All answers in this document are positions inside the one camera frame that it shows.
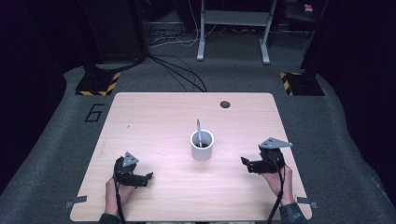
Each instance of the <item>table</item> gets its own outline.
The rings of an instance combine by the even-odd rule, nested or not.
[[[272,19],[276,8],[277,0],[272,0],[269,12],[246,12],[246,11],[223,11],[223,10],[205,10],[205,0],[201,0],[201,35],[198,47],[197,60],[202,61],[205,54],[205,25],[206,24],[223,24],[223,25],[246,25],[246,26],[263,26],[264,34],[259,40],[262,51],[262,62],[270,63],[268,49],[266,46],[268,34],[270,32]]]
[[[229,108],[220,103],[227,101]],[[215,137],[212,157],[191,156],[196,120]],[[288,141],[270,93],[121,92],[108,112],[71,212],[73,221],[98,220],[105,209],[105,183],[126,151],[139,159],[134,173],[154,172],[123,207],[129,221],[265,220],[276,196],[264,178],[248,173],[240,157],[260,160],[258,144],[268,137]],[[282,147],[293,170],[293,192],[306,197],[289,147]],[[299,204],[307,218],[307,204]],[[279,219],[276,212],[274,219]]]

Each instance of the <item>wooden table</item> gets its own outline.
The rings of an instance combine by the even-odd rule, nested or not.
[[[231,106],[222,108],[223,101]],[[197,119],[215,136],[208,161],[191,156]],[[129,151],[140,160],[134,173],[154,176],[123,206],[126,220],[265,220],[276,196],[262,176],[248,173],[240,157],[260,160],[258,144],[268,137],[288,141],[270,93],[118,93],[78,193],[87,202],[76,203],[70,217],[99,219],[105,210],[105,183],[116,159]],[[281,151],[293,170],[294,194],[306,197],[291,149]],[[311,208],[299,205],[311,218]]]

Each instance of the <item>sleeve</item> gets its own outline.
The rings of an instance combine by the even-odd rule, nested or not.
[[[282,224],[308,224],[297,203],[290,203],[279,207]]]
[[[120,224],[120,219],[113,215],[103,213],[98,224]]]

